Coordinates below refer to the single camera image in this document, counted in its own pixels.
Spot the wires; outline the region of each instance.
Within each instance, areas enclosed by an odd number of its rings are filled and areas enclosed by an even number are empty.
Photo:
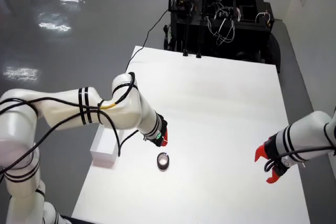
[[[129,74],[131,75],[132,79],[131,79],[130,85],[128,86],[126,92],[115,103],[113,103],[111,105],[101,106],[101,107],[99,107],[99,109],[101,109],[101,110],[110,109],[110,108],[116,106],[118,103],[125,100],[125,98],[128,96],[128,94],[131,92],[131,90],[134,86],[134,82],[135,82],[135,74],[133,72],[129,72]]]
[[[70,120],[72,120],[74,118],[77,118],[77,117],[79,117],[81,115],[88,114],[88,113],[97,113],[98,115],[103,115],[109,121],[111,127],[113,128],[115,137],[117,139],[118,156],[120,156],[121,144],[120,144],[120,141],[119,141],[119,136],[118,136],[118,133],[117,133],[117,129],[116,129],[113,121],[111,120],[111,118],[104,111],[101,111],[101,109],[112,108],[115,105],[117,105],[118,103],[122,102],[128,96],[128,94],[130,93],[131,89],[133,88],[134,82],[135,82],[135,74],[133,72],[130,72],[129,74],[131,75],[132,79],[131,79],[131,82],[129,84],[129,87],[127,88],[127,91],[115,103],[113,103],[112,105],[109,105],[109,106],[101,106],[101,107],[99,107],[99,106],[79,105],[79,104],[76,104],[76,103],[68,102],[68,101],[65,101],[65,100],[62,100],[62,99],[53,98],[53,97],[42,97],[42,98],[30,100],[30,101],[25,101],[25,100],[18,99],[18,98],[8,98],[8,99],[5,99],[5,100],[1,101],[0,105],[4,104],[5,102],[11,102],[11,101],[20,101],[20,102],[18,102],[16,104],[12,104],[12,105],[10,105],[10,106],[2,109],[0,111],[0,115],[3,114],[3,113],[5,113],[6,111],[12,109],[12,108],[19,107],[19,106],[22,106],[22,105],[29,105],[30,107],[33,107],[34,106],[33,103],[40,102],[40,101],[45,101],[45,100],[52,100],[52,101],[60,102],[60,103],[63,103],[63,104],[69,105],[69,106],[76,106],[76,107],[84,108],[84,109],[87,109],[87,110],[81,111],[79,113],[76,113],[76,114],[74,114],[74,115],[72,115],[72,116],[70,116],[70,117],[68,117],[68,118],[66,118],[66,119],[58,122],[57,124],[55,124],[52,128],[49,129],[49,131],[47,131],[47,133],[31,149],[29,149],[17,161],[15,161],[11,165],[9,165],[8,167],[6,167],[2,171],[0,171],[0,174],[4,174],[8,170],[12,169],[15,165],[17,165],[18,163],[20,163],[24,158],[26,158],[29,154],[31,154],[41,143],[43,143],[44,140],[55,129],[57,129],[58,127],[60,127],[62,124],[66,123],[66,122],[69,122]]]
[[[4,180],[5,174],[2,175],[2,177],[0,178],[0,185],[2,183],[2,181]]]
[[[241,19],[240,9],[238,7],[236,7],[236,8],[237,8],[237,13],[238,13],[237,19],[238,19],[238,22],[240,22],[240,19]]]
[[[270,15],[268,12],[258,13],[258,14],[257,14],[257,17],[256,17],[256,22],[257,22],[258,16],[259,16],[259,15],[262,15],[262,14],[264,15],[264,17],[265,17],[266,14],[268,14],[268,20],[267,20],[267,23],[269,23],[269,21],[271,20],[271,15]]]
[[[114,131],[114,134],[115,134],[115,137],[117,139],[117,145],[118,145],[118,156],[120,156],[120,142],[119,142],[119,137],[118,137],[118,134],[117,134],[117,129],[114,125],[114,123],[112,122],[111,118],[103,111],[101,110],[86,110],[86,111],[83,111],[83,112],[79,112],[79,113],[76,113],[72,116],[69,116],[68,118],[58,122],[57,124],[55,124],[52,128],[49,129],[49,131],[47,131],[47,133],[31,148],[29,149],[24,155],[22,155],[18,160],[16,160],[14,163],[12,163],[11,165],[7,166],[6,168],[4,168],[0,174],[4,174],[5,172],[7,172],[8,170],[12,169],[14,166],[16,166],[18,163],[20,163],[23,159],[25,159],[29,154],[31,154],[41,143],[44,142],[44,140],[55,130],[57,129],[58,127],[60,127],[62,124],[66,123],[66,122],[69,122],[70,120],[74,119],[74,118],[77,118],[79,116],[81,116],[82,114],[88,114],[88,113],[99,113],[99,114],[102,114],[103,116],[106,117],[106,119],[109,121],[109,123],[111,124],[112,128],[113,128],[113,131]]]
[[[318,151],[325,151],[325,150],[334,150],[336,151],[336,147],[334,146],[322,146],[322,147],[315,147],[315,148],[306,148],[306,149],[300,149],[297,151],[292,151],[292,152],[285,152],[280,154],[279,156],[275,158],[271,158],[268,160],[264,166],[264,171],[269,172],[275,165],[275,162],[282,157],[293,155],[293,154],[299,154],[299,153],[307,153],[307,152],[318,152]]]
[[[154,27],[160,22],[160,20],[163,18],[163,16],[166,14],[166,12],[168,12],[168,10],[169,10],[169,9],[167,9],[167,10],[161,15],[161,17],[159,18],[159,20],[158,20],[158,21],[154,24],[154,26],[147,32],[147,37],[146,37],[146,39],[145,39],[145,42],[143,43],[142,48],[140,48],[138,51],[136,51],[135,54],[131,57],[131,59],[128,61],[125,71],[127,71],[127,68],[128,68],[128,66],[129,66],[131,60],[134,58],[134,56],[135,56],[140,50],[142,50],[142,49],[145,47],[146,42],[147,42],[147,39],[148,39],[148,35],[149,35],[149,33],[150,33],[151,30],[153,30]]]
[[[122,147],[122,145],[124,144],[124,142],[126,142],[126,140],[130,139],[132,136],[134,136],[139,130],[136,130],[134,132],[132,132],[131,134],[129,134],[120,144],[120,148]]]
[[[226,21],[226,18],[223,20],[222,24],[220,25],[220,28],[218,30],[218,32],[213,32],[212,31],[212,26],[211,26],[211,22],[209,20],[209,17],[206,17],[206,19],[208,20],[208,29],[210,31],[210,33],[214,36],[214,37],[217,37],[217,41],[216,41],[216,45],[220,46],[223,42],[225,43],[231,43],[234,38],[235,38],[235,23],[233,20],[231,20],[231,28],[229,30],[229,32],[227,33],[226,37],[224,38],[221,34],[219,34],[222,29],[222,26],[224,24],[224,22]],[[233,30],[233,34],[232,34],[232,37],[229,39],[228,36],[230,35],[231,31]]]

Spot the black stripe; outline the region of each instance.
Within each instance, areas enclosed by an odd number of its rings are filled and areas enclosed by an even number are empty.
[[[24,167],[21,167],[21,168],[12,168],[11,170],[21,170],[21,169],[24,169],[24,168],[26,168],[26,167],[28,167],[31,163],[32,163],[32,161],[33,161],[33,158],[34,158],[34,152],[32,153],[32,155],[31,155],[32,157],[31,157],[31,159],[30,159],[30,162],[26,165],[26,166],[24,166]]]
[[[332,141],[330,140],[330,138],[329,138],[328,135],[327,135],[327,131],[326,131],[326,127],[327,127],[327,125],[328,125],[328,123],[326,123],[326,124],[324,125],[324,127],[323,127],[324,135],[325,135],[325,137],[327,138],[329,144],[330,144],[331,146],[335,147],[335,145],[332,143]]]
[[[286,152],[289,152],[289,149],[288,149],[288,147],[287,147],[287,143],[286,143],[286,130],[287,130],[287,129],[288,129],[288,127],[285,128],[284,131],[283,131],[282,141],[283,141],[283,143],[284,143],[284,147],[285,147]],[[296,160],[296,158],[293,157],[293,155],[289,155],[289,156],[292,158],[292,160],[294,160],[294,161],[296,161],[296,162],[299,162],[298,160]]]
[[[36,189],[35,192],[38,193],[38,194],[41,194],[44,198],[46,197],[46,195],[44,194],[44,192],[41,191],[40,189]]]
[[[288,127],[288,130],[287,130],[287,140],[288,140],[288,144],[289,144],[289,147],[291,148],[291,150],[295,151],[294,146],[292,145],[292,141],[290,139],[290,134],[289,134],[289,131],[290,131],[291,127],[292,127],[292,124]],[[295,155],[295,157],[300,159],[302,162],[307,161],[306,159],[300,157],[299,154],[294,154],[294,155]]]
[[[155,126],[154,126],[154,128],[149,133],[143,134],[144,136],[150,136],[150,135],[152,135],[158,129],[158,126],[159,126],[159,117],[158,117],[157,113],[155,113],[155,114],[156,114]]]
[[[85,87],[85,89],[84,89],[84,96],[85,96],[85,105],[90,106],[90,104],[89,104],[89,88],[88,87]],[[88,115],[89,123],[92,123],[91,113],[88,113],[87,115]]]
[[[82,105],[83,105],[83,102],[82,102],[82,89],[78,90],[78,104],[80,106],[79,107],[80,117],[82,118],[83,125],[85,125],[86,122],[85,122],[85,117],[84,117],[84,114],[83,114],[83,107],[82,107]]]
[[[39,167],[40,167],[40,163],[38,162],[38,167],[36,168],[36,170],[34,171],[34,173],[32,173],[29,177],[27,177],[27,178],[25,178],[25,179],[22,179],[22,180],[12,180],[11,178],[8,178],[8,177],[7,177],[7,174],[5,174],[5,177],[6,177],[6,179],[8,179],[9,181],[14,182],[14,183],[25,182],[25,181],[31,179],[31,178],[37,173]]]
[[[58,224],[58,212],[57,212],[55,207],[54,207],[54,210],[55,210],[55,222],[54,222],[54,224]]]
[[[39,165],[39,161],[37,162],[37,164],[34,166],[34,168],[32,168],[29,172],[23,174],[23,175],[19,175],[19,176],[15,176],[15,175],[12,175],[12,174],[9,174],[9,173],[5,173],[7,176],[6,177],[9,177],[9,178],[24,178],[24,177],[27,177],[29,174],[33,173],[34,170],[36,169],[36,167]]]
[[[127,87],[127,86],[129,86],[130,84],[131,84],[131,83],[123,83],[123,84],[120,84],[120,85],[116,86],[116,88],[115,88],[115,89],[113,90],[113,92],[112,92],[112,96],[113,96],[113,94],[114,94],[118,89],[123,88],[123,87]]]

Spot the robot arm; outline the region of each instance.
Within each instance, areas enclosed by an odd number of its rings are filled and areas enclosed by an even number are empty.
[[[72,106],[54,100],[41,100],[33,104],[37,109],[38,115],[28,105],[18,106],[1,114],[0,166],[9,166],[33,146],[38,117],[43,116],[47,123],[53,127],[60,121],[80,113],[80,116],[60,125],[57,128],[58,130],[99,122],[106,127],[112,126],[105,116],[99,116],[97,112],[90,112],[92,109],[83,108],[82,105],[100,107],[101,111],[105,112],[112,120],[116,129],[124,130],[136,127],[145,136],[146,140],[150,140],[157,146],[166,145],[167,123],[162,116],[150,107],[146,99],[138,91],[135,80],[132,89],[124,100],[116,106],[108,108],[125,94],[134,77],[132,74],[121,74],[114,79],[112,83],[112,99],[110,101],[102,100],[97,91],[91,87],[58,93],[43,93],[23,89],[13,89],[4,93],[1,101],[5,101],[8,98],[31,101],[49,97],[80,106]],[[0,110],[15,103],[20,102],[5,102],[0,106]],[[26,161],[22,161],[21,164],[15,167],[24,166],[28,160],[30,160],[30,157],[27,157]]]
[[[272,169],[267,182],[276,182],[292,165],[336,150],[336,113],[331,119],[315,111],[271,136],[257,148],[255,162],[269,159],[265,171]]]

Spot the black cable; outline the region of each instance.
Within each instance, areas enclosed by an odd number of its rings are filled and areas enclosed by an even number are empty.
[[[14,166],[16,166],[18,163],[20,163],[23,159],[25,159],[29,154],[31,154],[41,143],[44,142],[44,140],[58,127],[60,127],[62,124],[76,118],[79,117],[81,114],[88,114],[88,113],[101,113],[103,116],[106,117],[106,119],[109,121],[109,123],[111,124],[115,137],[117,139],[117,145],[118,145],[118,156],[120,156],[120,141],[119,141],[119,137],[117,134],[117,129],[113,123],[113,121],[111,120],[111,118],[103,111],[101,110],[90,110],[90,111],[83,111],[83,112],[79,112],[76,113],[72,116],[69,116],[66,119],[63,119],[62,121],[58,122],[57,124],[55,124],[52,128],[49,129],[49,131],[47,131],[47,133],[31,148],[29,149],[24,155],[22,155],[18,160],[16,160],[15,162],[13,162],[11,165],[7,166],[6,168],[3,168],[3,170],[0,172],[0,174],[4,174],[5,172],[7,172],[8,170],[12,169]]]
[[[2,105],[5,102],[12,102],[13,98],[7,98],[5,100],[3,100],[2,102],[0,102],[0,105]],[[45,100],[51,100],[51,101],[55,101],[55,102],[60,102],[60,103],[64,103],[66,105],[70,105],[70,106],[75,106],[75,107],[80,107],[80,108],[84,108],[84,109],[98,109],[97,106],[86,106],[86,105],[79,105],[77,103],[73,103],[73,102],[68,102],[68,101],[64,101],[58,98],[54,98],[54,97],[41,97],[41,98],[37,98],[37,99],[33,99],[30,101],[22,101],[16,104],[12,104],[2,110],[0,110],[0,115],[5,113],[7,110],[10,110],[12,108],[18,107],[18,106],[22,106],[22,105],[30,105],[32,103],[36,103],[36,102],[40,102],[40,101],[45,101]]]
[[[0,185],[2,183],[2,181],[4,180],[5,174],[2,175],[2,177],[0,178]]]
[[[162,16],[159,18],[159,20],[155,23],[155,25],[154,25],[154,26],[147,32],[147,37],[146,37],[146,39],[145,39],[145,42],[143,43],[142,48],[140,48],[138,51],[136,51],[135,54],[131,57],[131,59],[128,61],[125,71],[127,71],[128,65],[130,64],[130,62],[131,62],[131,60],[134,58],[134,56],[135,56],[140,50],[142,50],[142,49],[145,47],[146,42],[147,42],[147,39],[148,39],[148,35],[149,35],[150,31],[154,29],[154,27],[160,22],[160,20],[163,18],[163,16],[166,14],[166,12],[168,12],[168,10],[169,10],[169,9],[167,9],[167,10],[162,14]]]
[[[129,134],[120,144],[120,149],[122,147],[122,145],[124,144],[124,142],[126,142],[126,140],[130,139],[133,135],[135,135],[139,130],[136,130],[134,132],[132,132],[131,134]]]
[[[130,82],[130,85],[127,89],[127,91],[117,100],[117,102],[115,102],[115,104],[118,104],[120,102],[122,102],[126,97],[127,95],[130,93],[131,89],[134,87],[134,82],[135,82],[135,74],[133,72],[130,72],[129,73],[132,77],[131,79],[131,82]],[[15,107],[19,107],[19,106],[22,106],[22,105],[28,105],[30,106],[31,108],[33,108],[33,110],[38,113],[37,109],[35,108],[35,106],[33,105],[33,103],[35,102],[40,102],[40,101],[45,101],[45,100],[52,100],[52,101],[56,101],[56,102],[60,102],[60,103],[63,103],[63,104],[66,104],[66,105],[70,105],[70,106],[75,106],[75,107],[80,107],[80,108],[85,108],[85,109],[88,109],[86,111],[82,111],[82,112],[79,112],[79,113],[76,113],[60,122],[58,122],[57,124],[55,124],[52,128],[49,129],[49,131],[47,131],[47,133],[31,148],[29,149],[24,155],[22,155],[19,159],[17,159],[15,162],[13,162],[11,165],[7,166],[6,168],[3,168],[2,171],[0,171],[0,174],[4,174],[5,172],[7,172],[8,170],[12,169],[15,165],[17,165],[18,163],[20,163],[23,159],[25,159],[29,154],[31,154],[41,143],[43,143],[43,141],[58,127],[60,127],[62,124],[76,118],[76,117],[79,117],[83,114],[88,114],[88,113],[97,113],[98,114],[98,118],[100,120],[100,117],[99,115],[102,114],[103,116],[105,116],[105,118],[109,121],[110,125],[112,126],[113,128],[113,131],[114,131],[114,134],[115,134],[115,137],[117,139],[117,145],[118,145],[118,156],[120,156],[120,149],[121,149],[121,144],[120,144],[120,141],[119,141],[119,136],[118,136],[118,133],[117,133],[117,129],[113,123],[113,121],[111,120],[111,118],[103,111],[100,110],[100,107],[99,106],[86,106],[86,105],[80,105],[80,104],[77,104],[77,103],[72,103],[72,102],[68,102],[68,101],[65,101],[65,100],[61,100],[61,99],[58,99],[58,98],[53,98],[53,97],[42,97],[42,98],[38,98],[38,99],[33,99],[33,100],[30,100],[30,101],[25,101],[23,99],[19,99],[19,98],[8,98],[8,99],[5,99],[3,101],[0,102],[0,105],[6,103],[6,102],[13,102],[13,101],[19,101],[18,103],[16,104],[12,104],[4,109],[2,109],[0,111],[0,115],[5,113],[6,111],[12,109],[12,108],[15,108]],[[133,132],[132,134],[130,134],[128,137],[125,138],[125,140],[123,141],[123,143],[129,139],[130,137],[132,137],[137,131]]]
[[[268,160],[264,166],[264,171],[269,172],[273,166],[275,165],[275,161],[278,159],[281,159],[282,157],[289,156],[292,154],[298,154],[298,153],[306,153],[306,152],[317,152],[317,151],[325,151],[325,150],[334,150],[336,151],[336,147],[334,146],[323,146],[323,147],[315,147],[315,148],[306,148],[306,149],[300,149],[292,152],[285,152],[280,154],[279,156],[275,158],[271,158]]]
[[[128,96],[128,94],[131,92],[132,88],[134,87],[135,74],[133,72],[129,72],[128,74],[130,74],[131,77],[132,77],[130,85],[128,86],[126,92],[115,102],[115,104],[118,104],[118,103],[122,102],[123,100],[125,100],[125,98]]]

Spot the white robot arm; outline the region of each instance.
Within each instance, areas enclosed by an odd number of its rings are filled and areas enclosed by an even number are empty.
[[[42,220],[43,205],[40,206],[44,198],[36,203],[38,197],[34,196],[35,214],[22,212],[22,208],[26,209],[22,207],[23,199],[27,200],[37,191],[44,194],[39,151],[35,148],[39,142],[34,144],[37,119],[42,116],[51,131],[101,123],[115,132],[116,129],[137,128],[156,146],[167,144],[167,122],[138,91],[134,73],[121,74],[114,79],[110,101],[102,100],[91,87],[58,93],[9,90],[0,99],[0,166],[4,167],[0,173],[5,172],[6,186],[12,195],[7,223],[41,223]]]
[[[258,147],[255,162],[261,156],[269,159],[265,171],[272,169],[272,177],[267,179],[272,184],[292,165],[330,151],[336,152],[335,146],[336,113],[331,119],[326,113],[315,111],[271,136]]]

